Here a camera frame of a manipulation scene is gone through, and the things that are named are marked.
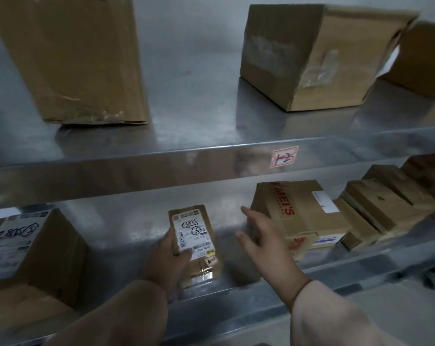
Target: sleeve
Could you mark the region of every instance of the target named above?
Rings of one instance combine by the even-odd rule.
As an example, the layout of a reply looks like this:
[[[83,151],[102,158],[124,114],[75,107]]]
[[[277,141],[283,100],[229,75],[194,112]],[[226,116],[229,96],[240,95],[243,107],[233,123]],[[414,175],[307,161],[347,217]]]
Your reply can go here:
[[[166,294],[137,280],[53,336],[45,346],[157,346],[168,320]]]
[[[403,346],[379,330],[354,303],[319,281],[297,296],[291,314],[292,346]]]

